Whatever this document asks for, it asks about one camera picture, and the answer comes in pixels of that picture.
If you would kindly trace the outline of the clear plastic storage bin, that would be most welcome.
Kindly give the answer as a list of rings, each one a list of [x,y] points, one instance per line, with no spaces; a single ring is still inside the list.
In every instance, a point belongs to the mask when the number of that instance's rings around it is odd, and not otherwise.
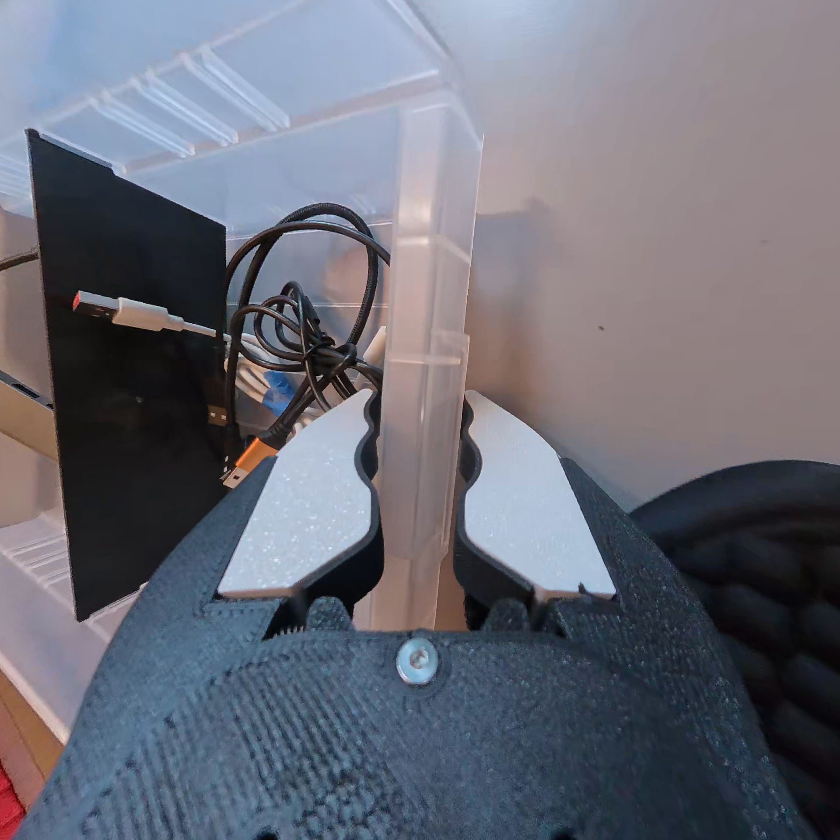
[[[447,48],[408,2],[2,2],[2,248],[34,216],[25,132],[226,228],[227,252],[290,211],[352,208],[396,268],[365,349],[385,372],[385,578],[360,626],[429,627],[455,487],[455,398],[482,138]]]

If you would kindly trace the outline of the black flat panel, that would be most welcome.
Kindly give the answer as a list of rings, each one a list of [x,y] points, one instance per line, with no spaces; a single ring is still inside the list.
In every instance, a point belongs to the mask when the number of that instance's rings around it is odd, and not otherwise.
[[[79,622],[221,500],[223,225],[27,129]]]

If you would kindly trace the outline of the black knitted cushion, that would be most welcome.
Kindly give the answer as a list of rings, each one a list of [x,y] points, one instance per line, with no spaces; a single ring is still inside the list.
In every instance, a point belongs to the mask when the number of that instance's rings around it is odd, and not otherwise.
[[[800,813],[838,838],[838,465],[721,469],[631,517],[706,608]]]

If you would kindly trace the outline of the grey metal device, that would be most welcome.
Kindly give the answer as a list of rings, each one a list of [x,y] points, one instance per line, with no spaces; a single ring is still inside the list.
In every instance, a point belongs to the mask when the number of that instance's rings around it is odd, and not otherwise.
[[[59,460],[52,404],[5,371],[1,371],[1,432],[52,461]]]

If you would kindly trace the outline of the red cloth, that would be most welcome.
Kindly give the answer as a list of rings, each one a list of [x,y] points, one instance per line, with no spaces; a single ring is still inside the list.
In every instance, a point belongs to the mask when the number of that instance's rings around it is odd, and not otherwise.
[[[1,839],[12,839],[24,821],[27,808],[16,773],[1,762]]]

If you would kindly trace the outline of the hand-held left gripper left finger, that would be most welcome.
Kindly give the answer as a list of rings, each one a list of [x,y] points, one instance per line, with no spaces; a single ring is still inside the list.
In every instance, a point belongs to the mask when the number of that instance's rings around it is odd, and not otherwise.
[[[227,599],[360,601],[384,570],[378,470],[380,397],[362,390],[277,456],[217,593]]]

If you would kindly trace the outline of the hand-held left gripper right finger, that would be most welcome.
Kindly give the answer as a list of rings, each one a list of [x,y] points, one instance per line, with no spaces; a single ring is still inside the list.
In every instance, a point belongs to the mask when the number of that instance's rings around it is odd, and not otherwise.
[[[454,569],[469,598],[545,606],[616,597],[561,457],[477,391],[465,393],[458,472]]]

